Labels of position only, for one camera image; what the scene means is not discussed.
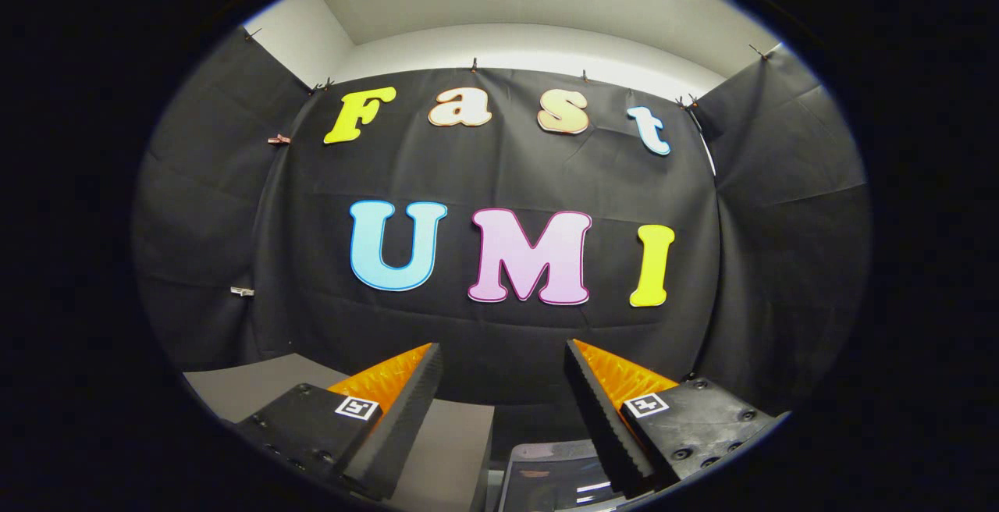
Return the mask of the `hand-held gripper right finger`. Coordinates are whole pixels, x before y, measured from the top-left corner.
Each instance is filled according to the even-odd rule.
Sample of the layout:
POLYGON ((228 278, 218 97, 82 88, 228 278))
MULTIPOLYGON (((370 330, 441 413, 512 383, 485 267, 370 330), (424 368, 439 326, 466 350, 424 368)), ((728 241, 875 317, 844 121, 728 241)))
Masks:
POLYGON ((628 497, 699 479, 787 419, 706 377, 674 381, 579 339, 565 343, 565 376, 611 487, 628 497))

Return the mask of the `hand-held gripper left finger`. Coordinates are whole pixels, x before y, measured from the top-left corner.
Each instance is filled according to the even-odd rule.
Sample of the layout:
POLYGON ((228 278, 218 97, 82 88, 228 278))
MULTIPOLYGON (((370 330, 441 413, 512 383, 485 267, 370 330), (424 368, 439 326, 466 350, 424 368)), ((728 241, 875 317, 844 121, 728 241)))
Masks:
POLYGON ((395 494, 442 374, 440 345, 425 343, 332 386, 296 384, 234 431, 318 484, 385 500, 395 494))

